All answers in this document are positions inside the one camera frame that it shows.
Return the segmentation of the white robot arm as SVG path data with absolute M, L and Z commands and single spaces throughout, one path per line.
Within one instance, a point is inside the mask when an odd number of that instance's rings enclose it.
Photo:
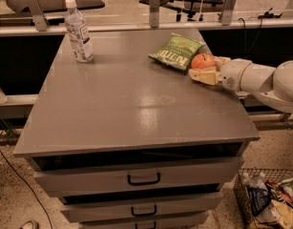
M 247 59 L 229 59 L 219 70 L 191 69 L 189 76 L 206 85 L 221 84 L 231 92 L 252 94 L 263 105 L 293 114 L 293 60 L 275 68 Z

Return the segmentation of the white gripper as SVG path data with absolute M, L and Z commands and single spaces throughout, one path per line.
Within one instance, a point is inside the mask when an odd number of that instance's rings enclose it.
M 215 56 L 214 59 L 216 67 L 190 69 L 190 78 L 211 86 L 215 86 L 221 81 L 226 90 L 239 92 L 241 90 L 241 77 L 251 61 L 239 58 L 231 60 L 230 57 L 224 56 Z

